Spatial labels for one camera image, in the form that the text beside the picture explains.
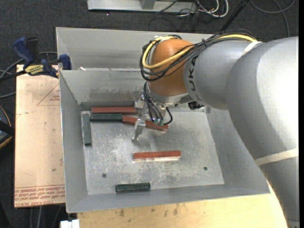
metal base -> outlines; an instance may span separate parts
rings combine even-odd
[[[122,11],[142,11],[158,12],[171,5],[171,1],[155,1],[152,9],[143,9],[140,0],[88,0],[88,10],[122,10]],[[166,12],[178,13],[181,10],[195,10],[196,5],[192,2],[177,2]]]

green block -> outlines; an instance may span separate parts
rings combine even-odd
[[[121,122],[121,113],[91,113],[91,122]]]
[[[131,184],[119,184],[115,186],[116,192],[133,192],[133,191],[149,191],[151,185],[146,183],[131,183]]]
[[[91,124],[89,114],[82,114],[82,132],[85,146],[92,145]]]

red wooden block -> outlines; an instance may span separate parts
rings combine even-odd
[[[137,121],[136,117],[123,116],[122,123],[129,124],[129,125],[135,125],[136,121]],[[166,132],[168,130],[168,125],[158,126],[150,121],[145,121],[145,123],[146,123],[146,128],[159,130],[159,131],[163,131],[163,132]]]
[[[134,161],[178,160],[180,157],[181,157],[180,151],[139,152],[133,154]]]
[[[92,113],[137,114],[133,106],[92,107]]]

black cable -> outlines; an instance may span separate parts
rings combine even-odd
[[[51,228],[54,228],[54,226],[55,226],[55,224],[56,224],[56,221],[57,221],[57,217],[58,217],[58,215],[59,215],[59,212],[60,212],[61,208],[62,208],[62,206],[60,205],[60,206],[59,206],[59,209],[57,210],[57,213],[56,213],[56,215],[55,215],[55,218],[54,218],[54,221],[53,221],[53,224],[52,224]]]
[[[166,7],[166,8],[164,8],[164,9],[162,9],[162,10],[156,12],[155,14],[159,14],[159,13],[162,13],[162,12],[168,10],[169,8],[171,8],[171,7],[172,7],[175,3],[177,3],[178,1],[179,1],[179,0],[175,0],[175,1],[174,1],[172,4],[170,4],[168,7]]]
[[[287,9],[291,8],[291,7],[293,6],[293,4],[295,3],[295,0],[293,0],[293,1],[292,1],[286,8],[284,8],[284,9],[282,9],[282,8],[279,7],[280,10],[278,10],[278,11],[267,11],[267,10],[263,10],[263,9],[259,8],[258,6],[256,6],[256,5],[253,3],[252,0],[250,0],[250,2],[251,2],[251,5],[252,5],[253,7],[255,7],[257,10],[259,10],[259,11],[261,11],[261,12],[263,12],[263,13],[281,13],[281,12],[284,12],[284,11],[286,11]]]
[[[146,71],[144,69],[143,64],[142,64],[142,60],[143,60],[143,54],[142,54],[141,60],[140,60],[141,74],[146,81],[155,81],[155,80],[158,80],[158,79],[162,78],[163,76],[168,76],[168,75],[166,75],[168,70],[175,67],[176,65],[178,65],[183,60],[185,60],[187,62],[188,60],[190,60],[190,58],[192,58],[192,57],[196,56],[197,54],[201,53],[206,47],[209,47],[209,46],[213,45],[214,43],[218,43],[218,42],[224,41],[224,40],[244,40],[244,39],[241,39],[241,38],[222,38],[222,39],[219,39],[220,37],[222,37],[224,35],[230,35],[230,34],[236,34],[236,33],[241,34],[241,35],[251,36],[252,38],[256,39],[254,36],[248,35],[248,31],[246,31],[246,30],[231,29],[231,30],[227,30],[227,31],[222,31],[222,32],[219,32],[219,33],[213,35],[212,37],[210,37],[206,40],[203,40],[202,42],[199,42],[199,43],[196,43],[196,44],[192,45],[192,48],[190,48],[187,52],[185,52],[180,58],[174,60],[168,67],[166,67],[162,70],[159,70],[157,72],[153,72],[153,70]],[[149,44],[147,44],[146,46],[143,47],[143,53],[144,53],[144,51],[145,51],[145,49],[147,48],[148,45]],[[156,77],[155,78],[149,78],[145,75],[154,75]]]
[[[276,5],[277,7],[280,9],[280,11],[277,11],[279,13],[282,13],[283,15],[283,18],[284,18],[284,21],[285,21],[285,24],[286,24],[286,29],[287,29],[287,37],[290,36],[290,31],[289,31],[289,25],[288,25],[288,21],[287,21],[287,18],[286,18],[286,15],[284,13],[284,11],[288,8],[285,8],[285,9],[282,9],[280,4],[278,4],[278,2],[276,0],[272,0]],[[255,7],[257,10],[261,11],[261,12],[264,12],[264,13],[272,13],[272,12],[266,12],[264,10],[261,10],[260,8],[256,7],[252,2],[251,2],[252,6]]]
[[[164,123],[164,125],[168,125],[168,124],[172,123],[172,121],[173,121],[173,116],[172,116],[172,114],[169,111],[169,108],[167,106],[166,106],[166,110],[167,110],[167,112],[168,112],[168,114],[170,116],[170,120],[168,122]]]

